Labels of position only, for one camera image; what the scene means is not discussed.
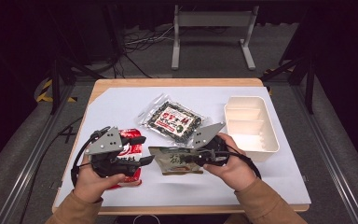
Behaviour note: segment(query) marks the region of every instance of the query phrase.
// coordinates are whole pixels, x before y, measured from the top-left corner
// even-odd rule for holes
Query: seaweed snack package
[[[161,94],[137,117],[138,124],[172,139],[178,147],[188,147],[194,131],[206,120],[166,94]]]
[[[149,151],[155,156],[155,161],[163,175],[203,174],[196,163],[185,162],[184,158],[193,154],[190,148],[149,147]]]
[[[120,130],[118,131],[121,136],[133,138],[141,136],[141,133],[137,129],[127,129],[127,130]],[[128,160],[128,161],[138,161],[142,158],[142,144],[130,146],[126,145],[124,146],[124,149],[120,154],[117,156],[118,158],[122,160]],[[135,172],[133,176],[126,176],[123,182],[118,183],[117,185],[114,185],[110,189],[117,189],[122,187],[134,187],[139,186],[142,184],[141,179],[141,168],[138,168],[138,170]]]

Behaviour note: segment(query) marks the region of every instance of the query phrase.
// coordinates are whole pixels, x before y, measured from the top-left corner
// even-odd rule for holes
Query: person's right hand
[[[225,133],[218,133],[217,135],[226,142],[227,148],[230,152],[235,153],[235,150],[237,150],[237,152],[245,155],[245,152],[237,147],[237,144],[231,136]],[[225,166],[204,164],[203,168],[211,174],[222,178],[222,180],[229,187],[236,191],[246,189],[257,179],[253,170],[244,161],[236,156],[230,156]]]
[[[124,174],[119,174],[108,177],[99,177],[88,163],[89,157],[83,155],[82,164],[87,165],[80,167],[74,194],[87,203],[96,203],[101,199],[101,196],[106,189],[124,181],[126,176]]]

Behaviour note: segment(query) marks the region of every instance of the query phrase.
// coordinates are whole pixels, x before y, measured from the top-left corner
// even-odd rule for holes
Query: white compartment container
[[[232,96],[225,105],[227,133],[252,161],[265,161],[279,150],[264,99]]]

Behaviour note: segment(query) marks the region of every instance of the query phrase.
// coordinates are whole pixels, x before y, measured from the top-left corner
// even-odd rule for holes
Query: person's left hand
[[[89,157],[83,155],[82,164],[89,162]],[[80,167],[74,194],[87,203],[100,201],[103,192],[110,189],[119,182],[124,181],[123,174],[100,177],[93,170],[90,164]]]

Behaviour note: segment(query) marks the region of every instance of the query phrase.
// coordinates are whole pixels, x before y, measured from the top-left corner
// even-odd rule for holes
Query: jacket sleeve
[[[306,223],[274,189],[259,178],[248,188],[234,193],[254,224]]]
[[[102,204],[102,198],[97,203],[86,203],[77,198],[72,191],[46,223],[94,223]]]

